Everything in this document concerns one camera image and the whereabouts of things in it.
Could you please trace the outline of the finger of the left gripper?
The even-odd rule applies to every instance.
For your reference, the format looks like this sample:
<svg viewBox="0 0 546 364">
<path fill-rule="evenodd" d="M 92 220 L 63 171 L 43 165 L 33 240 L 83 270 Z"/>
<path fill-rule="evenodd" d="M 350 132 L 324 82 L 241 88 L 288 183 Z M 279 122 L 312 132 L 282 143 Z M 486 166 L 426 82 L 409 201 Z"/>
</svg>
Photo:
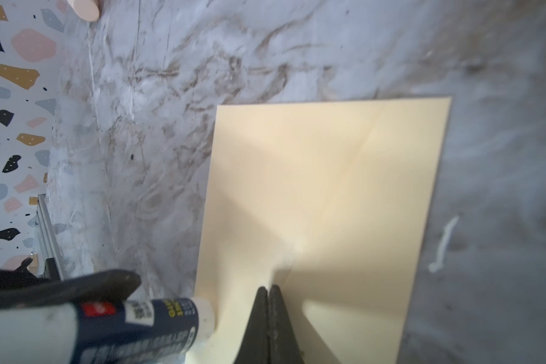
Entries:
<svg viewBox="0 0 546 364">
<path fill-rule="evenodd" d="M 137 273 L 120 269 L 64 281 L 38 278 L 29 272 L 0 270 L 0 309 L 121 302 L 140 285 L 141 277 Z"/>
</svg>

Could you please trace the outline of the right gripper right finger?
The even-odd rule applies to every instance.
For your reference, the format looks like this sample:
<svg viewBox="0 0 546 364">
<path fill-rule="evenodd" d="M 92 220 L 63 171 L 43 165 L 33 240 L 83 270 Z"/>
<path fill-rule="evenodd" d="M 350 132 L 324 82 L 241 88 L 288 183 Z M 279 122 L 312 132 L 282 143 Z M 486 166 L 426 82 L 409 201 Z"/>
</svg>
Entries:
<svg viewBox="0 0 546 364">
<path fill-rule="evenodd" d="M 272 364 L 304 364 L 281 289 L 268 292 L 268 356 Z"/>
</svg>

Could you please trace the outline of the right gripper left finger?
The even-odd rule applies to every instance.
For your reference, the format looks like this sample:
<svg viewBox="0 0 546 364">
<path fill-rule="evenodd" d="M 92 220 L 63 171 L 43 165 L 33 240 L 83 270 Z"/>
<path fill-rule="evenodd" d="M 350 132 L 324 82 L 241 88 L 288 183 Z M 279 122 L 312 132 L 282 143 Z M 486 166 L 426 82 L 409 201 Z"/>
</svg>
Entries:
<svg viewBox="0 0 546 364">
<path fill-rule="evenodd" d="M 256 292 L 241 346 L 234 364 L 268 364 L 268 291 Z"/>
</svg>

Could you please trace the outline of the yellow paper envelope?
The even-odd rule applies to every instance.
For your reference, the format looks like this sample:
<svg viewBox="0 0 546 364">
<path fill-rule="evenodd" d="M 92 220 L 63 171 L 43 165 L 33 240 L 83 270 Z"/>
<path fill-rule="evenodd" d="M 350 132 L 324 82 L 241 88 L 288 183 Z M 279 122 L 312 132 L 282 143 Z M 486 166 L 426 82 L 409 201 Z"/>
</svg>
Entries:
<svg viewBox="0 0 546 364">
<path fill-rule="evenodd" d="M 234 361 L 256 291 L 278 285 L 307 363 L 397 361 L 449 97 L 219 106 L 195 295 Z"/>
</svg>

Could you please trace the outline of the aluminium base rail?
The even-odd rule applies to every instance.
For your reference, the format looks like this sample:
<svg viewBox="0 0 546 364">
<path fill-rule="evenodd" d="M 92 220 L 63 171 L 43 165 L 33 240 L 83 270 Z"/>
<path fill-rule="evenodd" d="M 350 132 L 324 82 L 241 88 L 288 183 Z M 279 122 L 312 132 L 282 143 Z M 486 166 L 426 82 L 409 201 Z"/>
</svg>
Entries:
<svg viewBox="0 0 546 364">
<path fill-rule="evenodd" d="M 35 218 L 35 251 L 39 259 L 39 277 L 53 281 L 65 281 L 67 275 L 62 268 L 62 258 L 56 241 L 54 226 L 46 207 L 39 201 Z"/>
</svg>

